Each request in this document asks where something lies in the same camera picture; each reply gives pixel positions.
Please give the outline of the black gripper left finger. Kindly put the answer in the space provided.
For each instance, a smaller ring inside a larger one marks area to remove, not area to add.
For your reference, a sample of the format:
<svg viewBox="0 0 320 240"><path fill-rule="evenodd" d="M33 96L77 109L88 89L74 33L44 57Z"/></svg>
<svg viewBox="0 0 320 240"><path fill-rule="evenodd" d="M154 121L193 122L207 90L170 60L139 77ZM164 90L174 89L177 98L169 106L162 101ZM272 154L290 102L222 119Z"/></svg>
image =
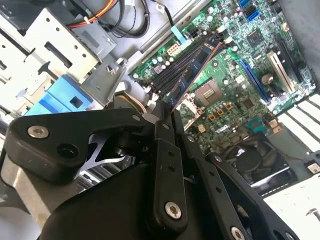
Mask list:
<svg viewBox="0 0 320 240"><path fill-rule="evenodd" d="M8 127L4 163L12 163L43 183L50 200L57 188L75 180L88 158L89 139L105 137L108 150L122 149L142 164L181 164L173 112L162 103L151 123L130 108L23 116Z"/></svg>

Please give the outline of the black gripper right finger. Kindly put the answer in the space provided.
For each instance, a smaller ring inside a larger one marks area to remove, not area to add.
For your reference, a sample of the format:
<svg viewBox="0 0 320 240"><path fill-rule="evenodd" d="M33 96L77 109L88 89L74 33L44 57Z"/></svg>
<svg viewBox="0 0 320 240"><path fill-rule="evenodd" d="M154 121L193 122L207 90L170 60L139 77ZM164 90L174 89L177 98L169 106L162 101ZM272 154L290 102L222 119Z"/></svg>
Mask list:
<svg viewBox="0 0 320 240"><path fill-rule="evenodd" d="M297 240L294 231L268 206L241 175L217 153L204 156L196 140L185 133L180 113L173 112L177 139L196 172L215 222L212 240Z"/></svg>

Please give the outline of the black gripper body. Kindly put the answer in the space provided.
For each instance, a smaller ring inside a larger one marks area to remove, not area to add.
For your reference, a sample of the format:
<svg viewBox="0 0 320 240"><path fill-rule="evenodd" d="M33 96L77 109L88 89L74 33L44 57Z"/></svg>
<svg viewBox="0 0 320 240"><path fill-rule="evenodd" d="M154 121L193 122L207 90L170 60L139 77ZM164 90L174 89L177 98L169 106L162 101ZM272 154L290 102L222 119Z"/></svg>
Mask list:
<svg viewBox="0 0 320 240"><path fill-rule="evenodd" d="M42 240L221 240L208 198L181 164L139 164L62 203Z"/></svg>

